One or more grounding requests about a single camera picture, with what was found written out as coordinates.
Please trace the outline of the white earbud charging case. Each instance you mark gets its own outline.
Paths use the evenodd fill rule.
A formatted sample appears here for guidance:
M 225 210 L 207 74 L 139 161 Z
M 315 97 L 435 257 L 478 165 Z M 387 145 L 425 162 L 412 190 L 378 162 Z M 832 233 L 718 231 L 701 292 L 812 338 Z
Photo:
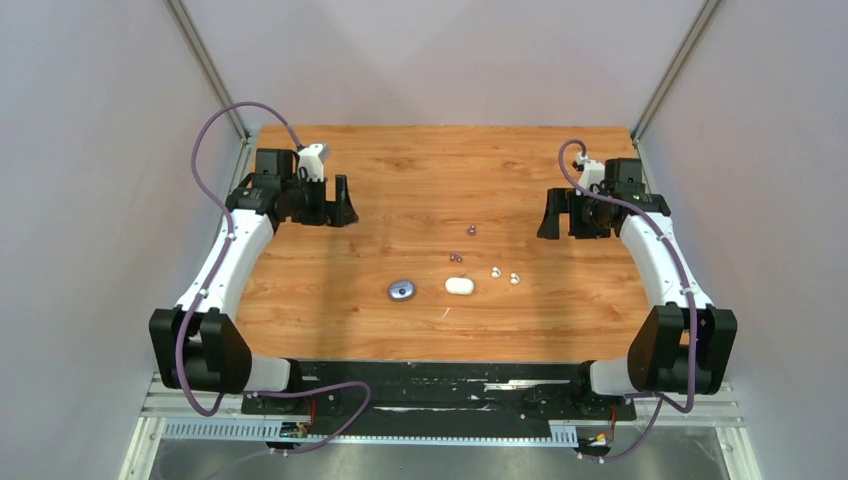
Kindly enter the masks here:
M 475 283 L 467 277 L 449 277 L 444 283 L 445 291 L 450 295 L 468 296 L 475 291 Z

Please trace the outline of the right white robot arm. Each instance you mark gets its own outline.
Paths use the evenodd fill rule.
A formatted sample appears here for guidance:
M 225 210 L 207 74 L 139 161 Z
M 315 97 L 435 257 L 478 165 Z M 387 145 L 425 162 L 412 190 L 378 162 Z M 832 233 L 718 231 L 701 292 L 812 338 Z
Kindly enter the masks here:
M 559 238 L 561 215 L 567 215 L 575 239 L 617 236 L 637 267 L 651 310 L 624 357 L 586 366 L 570 392 L 573 408 L 592 418 L 609 407 L 611 396 L 716 393 L 737 319 L 694 279 L 667 202 L 647 192 L 638 159 L 600 162 L 580 153 L 574 166 L 575 182 L 548 190 L 538 237 Z

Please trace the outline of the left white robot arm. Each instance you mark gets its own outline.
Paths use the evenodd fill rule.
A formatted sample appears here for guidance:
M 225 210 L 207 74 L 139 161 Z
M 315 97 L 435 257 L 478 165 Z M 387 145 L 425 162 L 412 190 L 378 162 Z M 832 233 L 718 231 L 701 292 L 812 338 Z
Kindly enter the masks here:
M 255 168 L 227 196 L 226 212 L 212 250 L 192 286 L 170 309 L 157 309 L 149 332 L 162 382 L 177 389 L 224 394 L 266 392 L 283 413 L 306 400 L 299 365 L 251 351 L 236 326 L 242 294 L 260 254 L 280 224 L 341 228 L 358 215 L 347 178 L 335 177 L 328 198 L 325 143 L 297 151 L 260 149 Z

